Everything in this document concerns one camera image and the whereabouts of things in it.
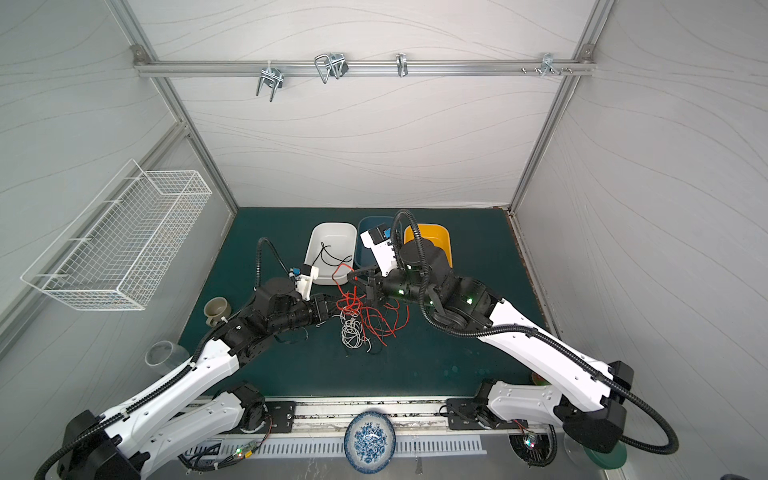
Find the blue plastic bin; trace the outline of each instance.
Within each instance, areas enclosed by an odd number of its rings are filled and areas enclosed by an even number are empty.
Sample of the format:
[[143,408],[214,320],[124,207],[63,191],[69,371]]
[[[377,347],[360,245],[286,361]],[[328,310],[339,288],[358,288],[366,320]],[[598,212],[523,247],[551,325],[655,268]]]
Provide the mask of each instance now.
[[[357,239],[359,240],[360,234],[371,230],[373,227],[378,227],[382,223],[392,225],[394,217],[365,217],[360,223],[357,224]],[[355,248],[355,266],[360,268],[361,266],[376,265],[376,258],[373,256],[373,252],[369,248],[365,248],[362,242],[358,241]]]

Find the red wire bundle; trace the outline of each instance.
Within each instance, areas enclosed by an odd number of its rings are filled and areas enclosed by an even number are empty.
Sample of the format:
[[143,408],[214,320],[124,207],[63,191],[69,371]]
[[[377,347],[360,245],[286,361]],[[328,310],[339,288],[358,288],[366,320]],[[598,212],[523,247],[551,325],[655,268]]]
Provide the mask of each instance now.
[[[408,325],[408,320],[411,317],[410,308],[408,307],[408,305],[406,305],[406,322],[403,323],[401,326],[398,326],[397,324],[400,321],[400,302],[396,300],[397,306],[393,306],[393,305],[390,305],[389,303],[385,303],[384,308],[386,308],[387,310],[394,310],[395,313],[397,314],[397,317],[395,318],[394,326],[389,326],[389,322],[386,321],[386,318],[384,317],[384,315],[382,315],[379,309],[376,309],[372,306],[365,305],[365,303],[362,300],[366,296],[365,295],[358,296],[357,287],[355,287],[352,292],[344,292],[341,290],[341,286],[339,285],[339,282],[336,282],[336,273],[339,272],[339,268],[341,268],[342,266],[345,266],[350,270],[354,270],[352,267],[350,267],[346,263],[341,263],[336,268],[336,271],[333,272],[333,275],[332,275],[333,281],[336,283],[336,286],[339,287],[339,292],[341,293],[341,296],[342,296],[341,300],[336,302],[336,308],[338,308],[344,316],[357,316],[358,318],[360,318],[364,340],[367,340],[366,329],[368,329],[373,333],[373,335],[376,336],[377,339],[379,339],[379,341],[384,346],[387,346],[383,338],[387,336],[397,337],[395,332],[405,328],[405,326]],[[379,317],[381,321],[384,322],[384,325],[386,325],[386,329],[377,328],[373,326],[373,324],[371,323],[371,319],[376,319],[376,317]]]

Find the white wall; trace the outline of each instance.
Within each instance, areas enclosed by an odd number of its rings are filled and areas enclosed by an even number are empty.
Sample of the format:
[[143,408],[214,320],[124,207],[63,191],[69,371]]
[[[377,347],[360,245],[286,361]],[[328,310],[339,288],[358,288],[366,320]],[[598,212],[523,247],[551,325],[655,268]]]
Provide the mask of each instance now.
[[[21,291],[21,272],[174,119],[137,77],[102,0],[4,2],[0,11],[2,310]],[[198,170],[212,185],[186,139],[159,167]],[[157,379],[144,352],[178,338],[228,218],[214,192],[143,312],[45,304],[0,360],[1,477],[31,478],[74,415],[100,412]]]
[[[162,60],[570,58],[594,0],[130,1]],[[239,205],[509,202],[557,78],[174,79]]]
[[766,25],[764,0],[617,2],[518,212],[564,339],[680,435],[629,478],[768,470]]

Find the blue and white plate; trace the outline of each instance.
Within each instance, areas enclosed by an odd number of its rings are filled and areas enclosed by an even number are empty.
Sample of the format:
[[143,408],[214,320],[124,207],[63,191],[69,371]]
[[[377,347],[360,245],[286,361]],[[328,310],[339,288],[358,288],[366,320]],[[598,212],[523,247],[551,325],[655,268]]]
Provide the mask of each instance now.
[[395,428],[381,413],[363,412],[346,429],[344,453],[358,472],[380,472],[395,453]]

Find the yellow plastic bin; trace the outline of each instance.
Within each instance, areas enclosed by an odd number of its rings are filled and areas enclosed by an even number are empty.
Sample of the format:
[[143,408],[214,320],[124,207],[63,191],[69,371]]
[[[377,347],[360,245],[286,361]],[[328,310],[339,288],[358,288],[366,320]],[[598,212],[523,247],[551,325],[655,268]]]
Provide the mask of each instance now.
[[[445,256],[448,257],[448,265],[453,268],[453,259],[451,257],[451,236],[448,234],[448,229],[442,225],[435,225],[433,223],[420,223],[419,232],[422,234],[422,238],[431,240],[435,244],[435,247],[442,249],[445,252]],[[413,240],[413,232],[411,227],[406,228],[406,234],[403,238],[403,243],[408,243]]]

